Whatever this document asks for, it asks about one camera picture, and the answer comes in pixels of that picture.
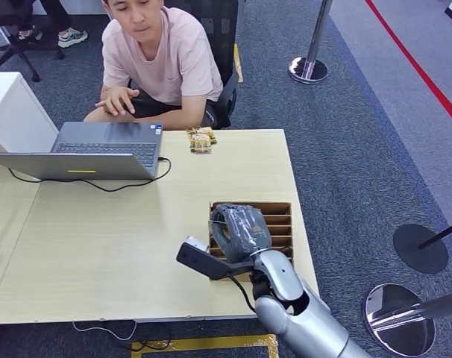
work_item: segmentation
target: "laptop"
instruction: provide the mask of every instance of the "laptop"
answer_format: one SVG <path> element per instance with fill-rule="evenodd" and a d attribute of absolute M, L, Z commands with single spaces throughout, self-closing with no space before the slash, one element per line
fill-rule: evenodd
<path fill-rule="evenodd" d="M 37 179 L 151 180 L 159 123 L 65 122 L 50 153 L 0 153 L 0 165 Z"/>

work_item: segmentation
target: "white cable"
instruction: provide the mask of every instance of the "white cable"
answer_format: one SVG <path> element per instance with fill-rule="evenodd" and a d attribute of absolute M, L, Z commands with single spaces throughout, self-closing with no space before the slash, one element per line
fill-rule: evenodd
<path fill-rule="evenodd" d="M 118 339 L 119 341 L 129 341 L 130 339 L 132 339 L 132 337 L 133 337 L 133 335 L 135 334 L 135 332 L 137 330 L 137 321 L 134 321 L 134 322 L 135 322 L 135 327 L 133 327 L 133 331 L 132 332 L 132 334 L 130 334 L 127 338 L 119 337 L 116 334 L 112 332 L 111 330 L 107 330 L 107 328 L 103 328 L 103 327 L 90 327 L 90 328 L 80 329 L 80 328 L 77 328 L 75 325 L 75 322 L 72 322 L 72 324 L 73 325 L 73 328 L 75 328 L 75 330 L 77 330 L 79 332 L 87 332 L 89 330 L 103 330 L 103 331 L 108 332 L 108 333 L 111 334 L 112 336 Z"/>

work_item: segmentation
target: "yellow tape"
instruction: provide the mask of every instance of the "yellow tape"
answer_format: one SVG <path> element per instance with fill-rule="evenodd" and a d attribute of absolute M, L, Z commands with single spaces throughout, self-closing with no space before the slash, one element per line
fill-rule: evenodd
<path fill-rule="evenodd" d="M 152 341 L 148 345 L 163 348 L 167 341 Z M 141 343 L 135 342 L 132 349 L 139 349 Z M 231 337 L 213 337 L 213 338 L 193 338 L 193 339 L 175 339 L 172 340 L 170 345 L 162 351 L 151 348 L 144 348 L 140 352 L 132 352 L 131 358 L 141 358 L 141 354 L 160 353 L 160 352 L 181 352 L 181 351 L 198 351 L 206 349 L 225 349 L 225 348 L 246 348 L 246 347 L 267 347 L 270 358 L 279 358 L 277 340 L 273 334 L 264 336 L 231 336 Z"/>
<path fill-rule="evenodd" d="M 93 174 L 96 173 L 96 170 L 67 170 L 68 173 L 87 173 L 87 174 Z"/>
<path fill-rule="evenodd" d="M 239 51 L 238 49 L 238 44 L 234 44 L 234 65 L 236 68 L 236 72 L 239 76 L 239 82 L 243 82 L 243 79 L 243 71 L 241 70 L 241 62 L 239 61 Z"/>

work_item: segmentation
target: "laptop charging cable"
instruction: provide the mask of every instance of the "laptop charging cable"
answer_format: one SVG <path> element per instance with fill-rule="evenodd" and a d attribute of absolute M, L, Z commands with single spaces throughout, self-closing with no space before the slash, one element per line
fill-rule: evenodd
<path fill-rule="evenodd" d="M 85 180 L 85 179 L 72 179 L 72 180 L 54 180 L 54 179 L 41 179 L 41 180 L 28 180 L 28 179 L 23 179 L 23 178 L 20 178 L 17 175 L 15 175 L 15 173 L 14 173 L 11 168 L 8 168 L 9 171 L 15 179 L 20 180 L 20 181 L 23 181 L 24 183 L 34 183 L 34 184 L 38 184 L 38 183 L 45 183 L 47 181 L 53 181 L 55 183 L 75 183 L 75 182 L 82 182 L 82 183 L 87 183 L 92 186 L 94 186 L 97 189 L 101 190 L 103 192 L 119 192 L 120 190 L 123 190 L 123 189 L 126 189 L 126 188 L 135 188 L 135 187 L 140 187 L 140 186 L 146 186 L 148 184 L 151 184 L 154 181 L 157 181 L 157 180 L 160 180 L 162 178 L 166 177 L 166 175 L 168 175 L 168 173 L 170 172 L 170 170 L 172 170 L 172 161 L 168 159 L 168 158 L 165 158 L 165 157 L 158 157 L 158 161 L 159 162 L 168 162 L 168 169 L 166 170 L 166 172 L 156 177 L 155 179 L 151 179 L 149 181 L 147 181 L 145 183 L 140 183 L 140 184 L 127 184 L 127 185 L 124 185 L 124 186 L 120 186 L 119 188 L 116 188 L 116 189 L 106 189 L 106 188 L 103 188 L 101 186 L 97 185 L 95 183 L 92 183 L 91 181 L 89 180 Z"/>

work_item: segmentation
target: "pink t-shirt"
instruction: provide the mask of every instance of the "pink t-shirt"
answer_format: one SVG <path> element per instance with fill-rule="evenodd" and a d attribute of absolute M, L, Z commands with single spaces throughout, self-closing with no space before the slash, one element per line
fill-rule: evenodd
<path fill-rule="evenodd" d="M 181 96 L 217 101 L 223 82 L 205 29 L 185 11 L 162 10 L 163 34 L 156 57 L 147 61 L 140 45 L 112 20 L 104 31 L 104 84 L 126 86 L 132 78 L 153 99 L 181 105 Z"/>

